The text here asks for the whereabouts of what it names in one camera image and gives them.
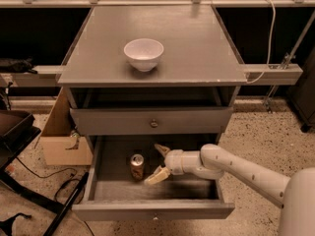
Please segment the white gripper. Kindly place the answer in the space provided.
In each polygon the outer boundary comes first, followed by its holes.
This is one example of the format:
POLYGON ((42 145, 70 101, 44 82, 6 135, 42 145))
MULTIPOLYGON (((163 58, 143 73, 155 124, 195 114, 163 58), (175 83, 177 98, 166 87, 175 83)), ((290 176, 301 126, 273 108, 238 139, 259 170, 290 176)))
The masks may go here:
POLYGON ((198 151, 184 151, 182 149, 170 150, 169 147, 155 144, 156 150, 165 157, 165 167, 159 166, 146 180, 146 185, 155 185, 164 181, 170 175, 195 174, 201 166, 198 151))

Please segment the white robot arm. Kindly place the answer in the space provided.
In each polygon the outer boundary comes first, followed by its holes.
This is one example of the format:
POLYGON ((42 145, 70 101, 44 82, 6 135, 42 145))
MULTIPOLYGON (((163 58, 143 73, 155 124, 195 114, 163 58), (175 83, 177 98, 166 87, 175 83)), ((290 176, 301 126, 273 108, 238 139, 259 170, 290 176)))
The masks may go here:
POLYGON ((227 172, 281 208, 279 236, 315 236, 314 167, 286 177, 213 144, 195 151, 159 144, 155 148, 163 156, 164 165, 145 180, 146 184, 187 173, 201 179, 219 179, 227 172))

